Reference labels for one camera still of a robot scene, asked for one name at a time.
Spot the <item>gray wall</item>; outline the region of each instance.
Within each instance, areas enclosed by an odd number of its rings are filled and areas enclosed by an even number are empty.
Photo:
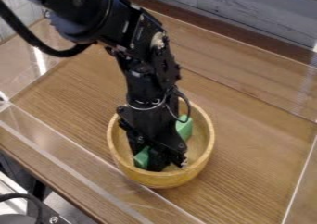
[[[41,9],[29,4],[25,0],[4,0],[9,8],[20,17],[25,25],[32,24],[41,18]],[[12,34],[13,30],[0,18],[0,41],[5,40]]]
[[[244,28],[313,47],[317,39],[314,0],[172,0]]]

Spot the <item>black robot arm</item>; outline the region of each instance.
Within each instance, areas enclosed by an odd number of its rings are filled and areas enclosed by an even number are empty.
[[[175,130],[179,65],[159,21],[127,0],[30,0],[50,10],[60,35],[76,44],[101,44],[125,75],[125,104],[117,108],[133,155],[148,149],[151,171],[186,166],[187,145]]]

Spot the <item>wood grain surface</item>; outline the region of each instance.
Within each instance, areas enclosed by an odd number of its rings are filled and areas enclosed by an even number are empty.
[[[159,194],[207,223],[278,223],[315,126],[187,70],[183,78],[180,88],[212,117],[218,141],[199,177]],[[14,103],[111,162],[105,130],[124,94],[116,63],[95,46]]]

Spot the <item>green object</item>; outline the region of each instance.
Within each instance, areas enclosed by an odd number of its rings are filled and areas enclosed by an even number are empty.
[[[179,120],[184,121],[187,119],[187,115],[182,115]],[[192,119],[190,118],[186,123],[176,122],[175,124],[176,132],[186,142],[191,138],[192,134]],[[148,150],[149,146],[145,146],[143,150],[133,156],[133,166],[140,169],[147,169],[148,166]]]
[[[187,115],[182,115],[179,117],[179,120],[182,121],[184,121],[186,119],[187,119]],[[175,129],[180,138],[186,142],[191,138],[191,135],[192,135],[192,119],[190,118],[186,123],[182,123],[178,121],[175,124]]]
[[[133,156],[133,166],[136,168],[147,169],[148,166],[148,149],[149,146],[145,146],[143,150]]]

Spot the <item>wooden bowl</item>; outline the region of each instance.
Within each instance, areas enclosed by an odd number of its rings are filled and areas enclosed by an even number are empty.
[[[186,114],[187,108],[182,101],[179,105],[179,114]],[[202,171],[211,155],[214,128],[208,115],[194,103],[191,103],[191,118],[192,136],[187,141],[188,152],[186,154],[188,165],[183,169],[171,165],[161,172],[151,172],[133,166],[125,131],[119,127],[117,115],[113,115],[107,131],[108,148],[119,170],[136,183],[155,189],[172,188],[188,182]]]

